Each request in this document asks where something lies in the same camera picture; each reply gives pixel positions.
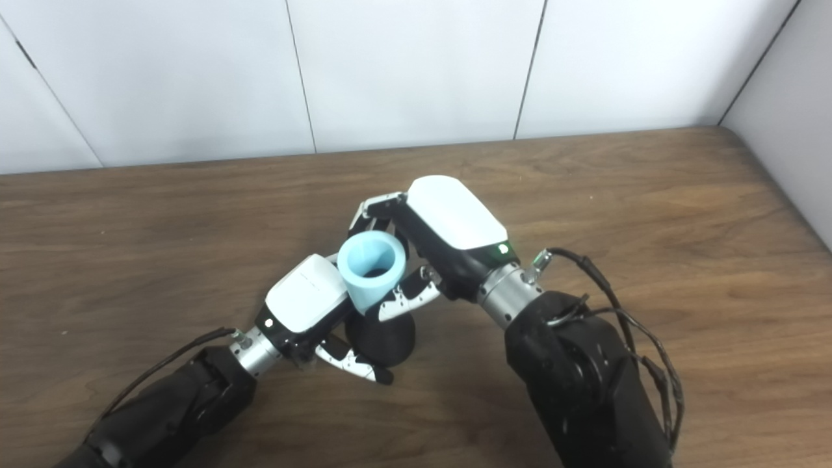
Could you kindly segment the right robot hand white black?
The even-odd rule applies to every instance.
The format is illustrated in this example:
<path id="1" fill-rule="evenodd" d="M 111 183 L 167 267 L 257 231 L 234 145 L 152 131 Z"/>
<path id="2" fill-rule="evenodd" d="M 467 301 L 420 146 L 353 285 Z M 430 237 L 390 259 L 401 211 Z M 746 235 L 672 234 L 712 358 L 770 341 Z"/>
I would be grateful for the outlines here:
<path id="1" fill-rule="evenodd" d="M 466 300 L 505 329 L 519 307 L 499 311 L 486 296 L 519 261 L 507 230 L 460 180 L 446 175 L 416 179 L 408 190 L 369 198 L 359 205 L 348 236 L 393 225 L 405 251 L 425 260 L 416 272 L 369 306 L 369 322 L 389 320 L 435 300 Z"/>

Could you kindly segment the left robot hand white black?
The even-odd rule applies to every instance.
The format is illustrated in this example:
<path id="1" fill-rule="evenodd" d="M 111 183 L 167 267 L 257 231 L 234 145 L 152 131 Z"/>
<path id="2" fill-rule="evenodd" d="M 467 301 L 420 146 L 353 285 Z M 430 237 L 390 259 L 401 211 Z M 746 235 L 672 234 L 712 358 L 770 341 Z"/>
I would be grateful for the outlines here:
<path id="1" fill-rule="evenodd" d="M 256 337 L 270 345 L 274 358 L 308 369 L 317 359 L 380 385 L 392 385 L 393 373 L 372 364 L 357 347 L 337 337 L 338 326 L 356 317 L 336 264 L 319 254 L 301 263 L 268 290 L 253 325 Z"/>

